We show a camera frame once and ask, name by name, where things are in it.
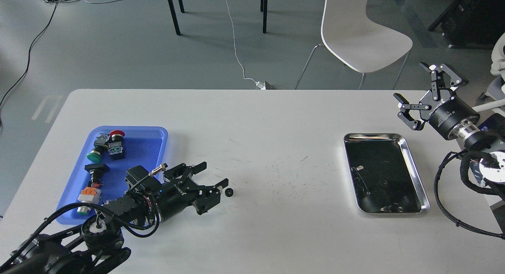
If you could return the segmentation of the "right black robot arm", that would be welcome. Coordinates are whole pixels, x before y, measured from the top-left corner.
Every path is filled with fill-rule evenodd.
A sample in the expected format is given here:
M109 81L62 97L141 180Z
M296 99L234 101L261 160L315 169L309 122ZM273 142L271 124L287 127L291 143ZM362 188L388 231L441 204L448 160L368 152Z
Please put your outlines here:
M420 62L431 76L431 87L417 104L401 94L400 119L412 130L422 130L429 123L445 140L460 138L467 153L462 157L462 182L475 192L504 198L504 139L498 133L480 130L480 115L456 94L456 87L467 84L446 64Z

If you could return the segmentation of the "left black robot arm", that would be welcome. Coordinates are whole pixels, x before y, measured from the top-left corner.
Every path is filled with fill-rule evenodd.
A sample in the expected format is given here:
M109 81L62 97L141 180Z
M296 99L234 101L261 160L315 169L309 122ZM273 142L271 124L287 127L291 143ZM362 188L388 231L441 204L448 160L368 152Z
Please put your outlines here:
M34 233L11 252L1 265L2 274L107 274L124 263L131 249L124 247L122 230L139 238L153 235L159 225L189 206L201 215L230 197L233 189L223 179L212 186L195 183L193 175L207 163L179 164L171 169L162 164L148 171L142 166L127 170L129 185L121 198L103 205L72 203L45 218ZM96 215L82 224L47 235L43 230L64 213L91 207Z

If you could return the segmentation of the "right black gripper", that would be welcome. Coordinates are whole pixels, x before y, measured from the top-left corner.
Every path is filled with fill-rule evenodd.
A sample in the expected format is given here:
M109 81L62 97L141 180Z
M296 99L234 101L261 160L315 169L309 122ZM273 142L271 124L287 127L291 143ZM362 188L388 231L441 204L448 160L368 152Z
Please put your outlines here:
M447 64L428 65L420 62L419 65L430 74L431 89L421 99L421 104L411 104L403 95L393 94L399 101L397 117L411 130L421 131L427 121L445 140L456 139L456 132L453 132L456 125L463 120L475 124L480 119L480 114L455 93L458 87L467 85L469 81ZM449 88L444 82L446 75L450 78ZM410 115L413 110L421 111L422 120L416 120Z

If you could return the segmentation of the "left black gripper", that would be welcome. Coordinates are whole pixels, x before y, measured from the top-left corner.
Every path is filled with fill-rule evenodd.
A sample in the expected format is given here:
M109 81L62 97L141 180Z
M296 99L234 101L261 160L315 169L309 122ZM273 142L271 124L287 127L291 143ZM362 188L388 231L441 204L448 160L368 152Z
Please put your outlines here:
M206 168L207 162L189 166L181 163L163 172L164 182L155 195L162 222L169 220L189 206L195 207L198 215L203 215L220 203L222 191L229 184L228 178L213 186L197 185L191 180L193 175ZM190 180L181 183L178 178L181 178L182 182L186 179Z

